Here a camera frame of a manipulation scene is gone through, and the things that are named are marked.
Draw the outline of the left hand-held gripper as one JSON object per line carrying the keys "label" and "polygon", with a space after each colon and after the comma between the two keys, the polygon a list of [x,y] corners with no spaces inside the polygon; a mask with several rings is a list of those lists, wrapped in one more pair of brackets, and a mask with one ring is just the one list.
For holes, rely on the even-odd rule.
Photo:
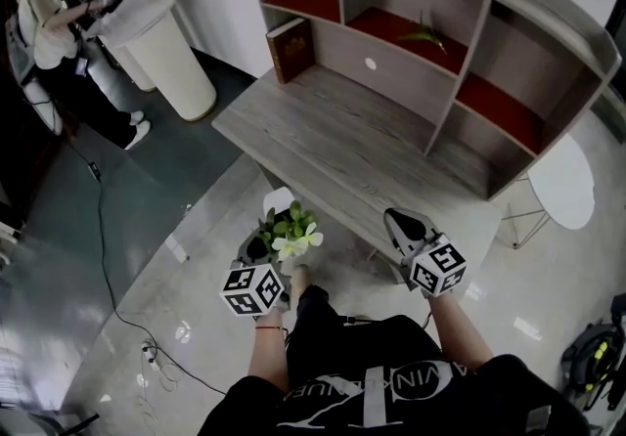
{"label": "left hand-held gripper", "polygon": [[281,273],[281,264],[270,248],[253,231],[241,244],[236,259],[223,274],[219,296],[237,317],[267,316],[273,310],[291,308],[290,278]]}

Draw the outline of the white flowers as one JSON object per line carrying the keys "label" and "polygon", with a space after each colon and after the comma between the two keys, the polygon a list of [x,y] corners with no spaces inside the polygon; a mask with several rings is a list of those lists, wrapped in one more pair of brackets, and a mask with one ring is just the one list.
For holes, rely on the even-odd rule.
{"label": "white flowers", "polygon": [[287,187],[274,190],[263,199],[263,216],[256,237],[279,262],[300,257],[324,241],[316,214],[304,209]]}

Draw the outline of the green leaf sprig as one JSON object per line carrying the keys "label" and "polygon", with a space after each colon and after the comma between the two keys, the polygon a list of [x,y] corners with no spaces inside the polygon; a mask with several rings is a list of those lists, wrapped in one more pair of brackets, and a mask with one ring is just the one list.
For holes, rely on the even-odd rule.
{"label": "green leaf sprig", "polygon": [[445,55],[446,48],[439,38],[429,19],[425,21],[424,11],[420,10],[419,19],[411,21],[411,28],[397,37],[398,41],[425,41],[438,47]]}

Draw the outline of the person's black trousers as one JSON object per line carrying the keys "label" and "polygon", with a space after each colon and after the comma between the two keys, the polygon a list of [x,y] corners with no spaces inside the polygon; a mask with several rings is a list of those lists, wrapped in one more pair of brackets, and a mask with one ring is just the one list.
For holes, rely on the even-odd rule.
{"label": "person's black trousers", "polygon": [[339,314],[330,304],[329,294],[311,284],[300,295],[296,321],[287,346],[288,361],[303,365],[331,357],[343,330]]}

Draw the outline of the black and yellow equipment bag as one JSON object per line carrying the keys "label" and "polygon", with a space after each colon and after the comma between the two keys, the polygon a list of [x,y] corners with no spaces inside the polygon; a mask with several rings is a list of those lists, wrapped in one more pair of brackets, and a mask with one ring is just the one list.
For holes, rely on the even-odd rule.
{"label": "black and yellow equipment bag", "polygon": [[626,293],[613,297],[610,321],[587,324],[560,358],[562,394],[581,412],[589,411],[613,380],[626,349]]}

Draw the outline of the person's black printed t-shirt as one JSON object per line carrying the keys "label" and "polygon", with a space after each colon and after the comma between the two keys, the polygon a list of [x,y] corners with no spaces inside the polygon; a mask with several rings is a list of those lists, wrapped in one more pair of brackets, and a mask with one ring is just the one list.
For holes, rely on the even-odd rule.
{"label": "person's black printed t-shirt", "polygon": [[391,338],[375,341],[383,357],[372,366],[349,361],[289,393],[246,376],[198,436],[591,436],[586,417],[516,356],[470,371],[408,318],[373,328]]}

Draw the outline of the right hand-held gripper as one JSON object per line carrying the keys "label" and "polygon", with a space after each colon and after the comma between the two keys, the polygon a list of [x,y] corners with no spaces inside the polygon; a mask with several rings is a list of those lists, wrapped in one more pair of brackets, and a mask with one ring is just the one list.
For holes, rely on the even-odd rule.
{"label": "right hand-held gripper", "polygon": [[468,261],[428,217],[407,209],[387,208],[384,224],[392,243],[403,255],[414,250],[414,243],[427,242],[403,260],[410,290],[438,297],[461,283]]}

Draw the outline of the white power strip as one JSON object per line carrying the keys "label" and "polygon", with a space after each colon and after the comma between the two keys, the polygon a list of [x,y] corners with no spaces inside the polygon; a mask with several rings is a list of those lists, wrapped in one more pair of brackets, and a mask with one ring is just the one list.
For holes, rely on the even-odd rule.
{"label": "white power strip", "polygon": [[152,340],[145,340],[141,345],[141,351],[151,368],[154,371],[160,371],[161,365],[156,344]]}

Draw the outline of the person's right forearm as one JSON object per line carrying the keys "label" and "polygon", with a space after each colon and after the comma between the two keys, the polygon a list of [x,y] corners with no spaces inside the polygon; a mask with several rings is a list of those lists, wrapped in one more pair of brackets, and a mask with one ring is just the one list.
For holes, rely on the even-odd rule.
{"label": "person's right forearm", "polygon": [[441,350],[450,360],[475,371],[493,358],[487,343],[451,292],[427,300]]}

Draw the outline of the brown hardcover book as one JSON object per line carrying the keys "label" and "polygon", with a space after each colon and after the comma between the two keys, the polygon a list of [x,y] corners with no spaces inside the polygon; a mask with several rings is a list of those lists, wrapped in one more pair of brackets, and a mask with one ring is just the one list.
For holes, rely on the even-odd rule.
{"label": "brown hardcover book", "polygon": [[266,34],[274,70],[281,84],[316,64],[311,21],[296,18]]}

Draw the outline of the grey wooden shelf desk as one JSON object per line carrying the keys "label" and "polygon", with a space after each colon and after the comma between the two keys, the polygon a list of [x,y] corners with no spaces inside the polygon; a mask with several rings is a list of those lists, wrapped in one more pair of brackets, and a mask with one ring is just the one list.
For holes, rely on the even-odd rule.
{"label": "grey wooden shelf desk", "polygon": [[[286,84],[269,70],[215,128],[393,262],[383,213],[396,206],[428,216],[480,266],[501,222],[494,197],[621,63],[610,34],[570,0],[259,2],[268,29],[311,21],[316,64]],[[447,55],[397,40],[420,10]]]}

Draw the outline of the person's left forearm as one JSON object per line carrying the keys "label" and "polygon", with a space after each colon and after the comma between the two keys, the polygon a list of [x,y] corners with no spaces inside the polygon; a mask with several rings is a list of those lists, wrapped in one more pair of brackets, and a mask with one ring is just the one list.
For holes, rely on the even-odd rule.
{"label": "person's left forearm", "polygon": [[286,329],[283,314],[273,310],[258,318],[254,325],[254,341],[248,374],[270,382],[288,393],[289,368],[286,350]]}

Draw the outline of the white table with cylinder legs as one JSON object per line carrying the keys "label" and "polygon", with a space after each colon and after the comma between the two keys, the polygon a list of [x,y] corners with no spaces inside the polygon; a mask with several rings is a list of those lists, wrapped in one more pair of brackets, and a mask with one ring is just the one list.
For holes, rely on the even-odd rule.
{"label": "white table with cylinder legs", "polygon": [[213,110],[217,94],[172,15],[176,2],[123,0],[103,17],[100,36],[126,49],[178,115],[193,122]]}

